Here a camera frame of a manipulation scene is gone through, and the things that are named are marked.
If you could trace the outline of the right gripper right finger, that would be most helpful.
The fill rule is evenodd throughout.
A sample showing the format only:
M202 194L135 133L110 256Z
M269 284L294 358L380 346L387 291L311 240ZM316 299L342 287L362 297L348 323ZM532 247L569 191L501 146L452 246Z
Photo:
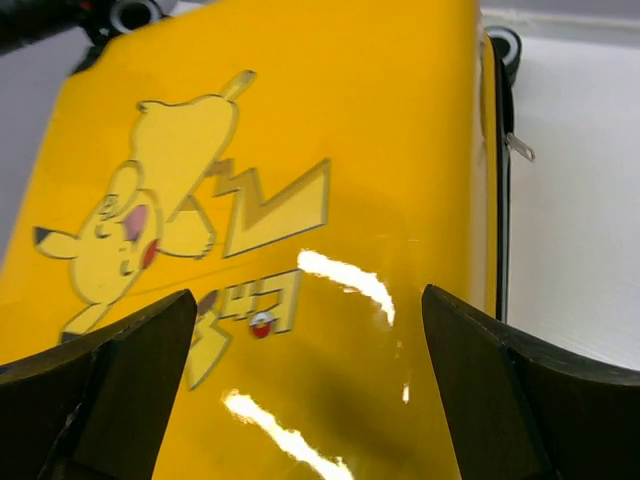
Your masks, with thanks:
M638 478L638 371L560 348L434 285L422 319L462 478Z

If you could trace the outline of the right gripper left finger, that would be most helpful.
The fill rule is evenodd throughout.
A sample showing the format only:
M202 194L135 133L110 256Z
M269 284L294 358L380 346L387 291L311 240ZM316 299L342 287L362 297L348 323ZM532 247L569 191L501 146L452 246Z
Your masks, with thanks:
M188 290L1 368L4 479L149 479L197 313Z

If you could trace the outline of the yellow hard-shell suitcase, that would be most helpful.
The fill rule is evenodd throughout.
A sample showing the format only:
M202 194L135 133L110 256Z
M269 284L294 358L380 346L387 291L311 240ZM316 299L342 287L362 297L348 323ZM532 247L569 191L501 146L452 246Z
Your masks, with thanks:
M192 293L149 479L458 479L422 319L503 319L519 36L474 1L114 1L1 266L1 368Z

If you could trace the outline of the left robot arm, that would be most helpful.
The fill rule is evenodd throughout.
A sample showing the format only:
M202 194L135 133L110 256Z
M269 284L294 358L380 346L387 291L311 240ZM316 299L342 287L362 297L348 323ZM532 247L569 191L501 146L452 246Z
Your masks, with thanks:
M1 0L1 55L59 33L99 28L114 1Z

